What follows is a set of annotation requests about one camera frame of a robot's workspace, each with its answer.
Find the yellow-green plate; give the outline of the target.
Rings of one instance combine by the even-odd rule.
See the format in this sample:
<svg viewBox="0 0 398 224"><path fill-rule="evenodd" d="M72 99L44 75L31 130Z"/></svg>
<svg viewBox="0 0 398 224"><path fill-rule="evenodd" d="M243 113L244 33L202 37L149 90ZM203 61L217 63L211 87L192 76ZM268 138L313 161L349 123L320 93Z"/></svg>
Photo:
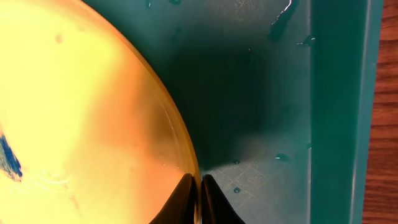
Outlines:
<svg viewBox="0 0 398 224"><path fill-rule="evenodd" d="M82 1L1 2L1 222L150 223L200 177L169 93Z"/></svg>

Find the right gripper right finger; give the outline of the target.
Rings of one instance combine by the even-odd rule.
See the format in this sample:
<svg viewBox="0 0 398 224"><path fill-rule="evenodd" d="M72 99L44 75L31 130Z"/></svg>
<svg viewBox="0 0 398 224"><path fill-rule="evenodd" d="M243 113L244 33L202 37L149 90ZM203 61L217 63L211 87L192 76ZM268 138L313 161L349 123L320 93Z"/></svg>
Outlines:
<svg viewBox="0 0 398 224"><path fill-rule="evenodd" d="M201 182L201 217L202 224L245 224L210 174Z"/></svg>

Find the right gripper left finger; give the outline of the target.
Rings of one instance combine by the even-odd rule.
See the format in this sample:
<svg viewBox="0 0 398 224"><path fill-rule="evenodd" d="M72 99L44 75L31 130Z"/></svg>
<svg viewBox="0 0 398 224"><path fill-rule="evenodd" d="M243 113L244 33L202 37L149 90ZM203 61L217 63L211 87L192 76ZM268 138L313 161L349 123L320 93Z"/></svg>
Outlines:
<svg viewBox="0 0 398 224"><path fill-rule="evenodd" d="M194 224L196 183L186 173L150 224Z"/></svg>

